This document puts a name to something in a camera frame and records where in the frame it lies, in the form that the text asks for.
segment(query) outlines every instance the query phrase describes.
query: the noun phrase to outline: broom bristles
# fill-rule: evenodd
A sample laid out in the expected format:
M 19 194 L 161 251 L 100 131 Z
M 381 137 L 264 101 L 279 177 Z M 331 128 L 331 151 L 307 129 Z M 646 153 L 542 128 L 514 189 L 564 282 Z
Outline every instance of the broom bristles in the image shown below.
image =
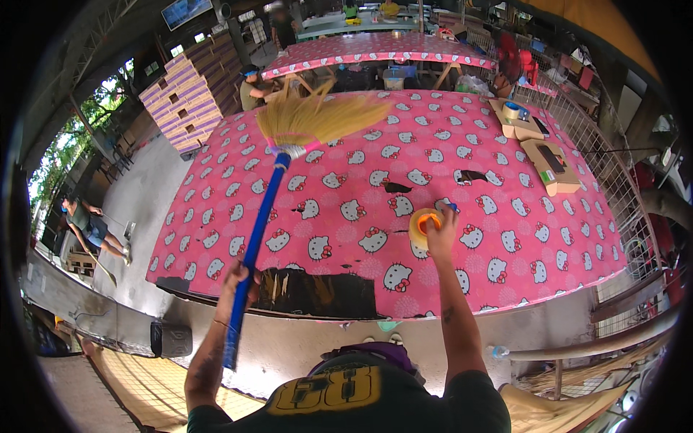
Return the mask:
M 340 139 L 383 120 L 390 103 L 364 95 L 325 101 L 333 83 L 327 82 L 309 97 L 281 92 L 258 111 L 257 123 L 265 138 L 279 145 L 306 145 Z

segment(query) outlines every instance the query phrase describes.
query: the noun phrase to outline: hello kitty print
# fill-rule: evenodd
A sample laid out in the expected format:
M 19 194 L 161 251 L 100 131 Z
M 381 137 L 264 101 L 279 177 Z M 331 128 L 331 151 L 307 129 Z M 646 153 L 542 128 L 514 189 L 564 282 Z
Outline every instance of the hello kitty print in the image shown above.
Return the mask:
M 451 44 L 438 37 L 412 32 L 405 33 L 400 38 L 392 37 L 390 32 L 359 33 L 349 37 L 338 35 L 300 42 L 288 47 L 286 51 L 288 55 L 275 59 L 265 68 L 262 72 L 264 80 L 332 64 L 356 63 L 365 60 L 457 62 L 495 69 L 495 61 L 477 53 L 469 45 Z M 381 93 L 383 94 L 381 97 L 387 97 L 385 95 L 387 92 Z M 442 95 L 443 92 L 437 92 L 433 98 L 438 99 Z M 421 95 L 418 92 L 413 93 L 410 98 L 420 100 Z
M 485 98 L 378 93 L 393 104 L 387 118 L 292 162 L 268 219 L 259 269 L 353 273 L 374 282 L 383 316 L 439 315 L 435 266 L 406 231 L 416 210 L 450 203 L 460 216 L 455 273 L 475 314 L 541 302 L 623 269 L 625 254 L 599 184 L 548 113 L 532 110 L 545 119 L 547 140 L 583 168 L 578 177 L 586 187 L 575 194 L 548 197 L 517 140 L 499 139 Z M 161 221 L 149 281 L 176 276 L 192 292 L 218 295 L 228 264 L 245 253 L 274 157 L 265 153 L 252 114 L 236 117 L 211 135 L 183 178 Z M 462 181 L 463 170 L 487 182 Z M 412 190 L 388 193 L 388 182 Z

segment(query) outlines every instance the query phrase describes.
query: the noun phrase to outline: forearm tattoo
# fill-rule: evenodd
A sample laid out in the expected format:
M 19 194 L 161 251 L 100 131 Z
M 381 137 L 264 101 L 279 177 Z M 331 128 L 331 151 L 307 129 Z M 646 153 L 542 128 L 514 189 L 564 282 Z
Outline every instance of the forearm tattoo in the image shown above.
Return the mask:
M 219 386 L 223 352 L 223 343 L 222 346 L 214 346 L 200 364 L 200 367 L 195 372 L 195 379 L 199 381 L 200 388 L 212 389 Z
M 450 323 L 450 320 L 453 319 L 453 316 L 455 315 L 455 307 L 449 307 L 443 310 L 443 323 L 446 325 Z

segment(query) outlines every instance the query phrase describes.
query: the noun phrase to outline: ceiling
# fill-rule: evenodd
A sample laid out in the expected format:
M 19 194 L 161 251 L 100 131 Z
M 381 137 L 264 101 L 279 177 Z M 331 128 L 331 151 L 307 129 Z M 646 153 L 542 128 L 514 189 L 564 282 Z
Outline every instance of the ceiling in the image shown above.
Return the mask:
M 250 10 L 267 0 L 230 0 L 232 15 Z M 19 161 L 28 173 L 71 115 L 69 95 L 81 103 L 116 68 L 151 46 L 155 31 L 168 32 L 161 10 L 173 0 L 91 0 L 77 13 L 60 37 L 46 47 L 36 85 L 27 102 Z M 110 14 L 112 19 L 105 19 Z M 109 31 L 103 31 L 113 22 Z M 94 47 L 93 52 L 85 46 Z M 79 80 L 76 71 L 91 58 Z

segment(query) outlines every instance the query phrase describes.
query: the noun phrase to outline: cap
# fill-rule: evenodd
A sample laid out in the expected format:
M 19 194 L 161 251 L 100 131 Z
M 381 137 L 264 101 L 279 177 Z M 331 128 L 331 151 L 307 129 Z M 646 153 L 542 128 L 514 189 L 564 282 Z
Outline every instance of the cap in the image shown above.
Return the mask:
M 254 64 L 246 64 L 244 67 L 240 68 L 240 74 L 244 77 L 255 75 L 260 71 L 260 68 Z

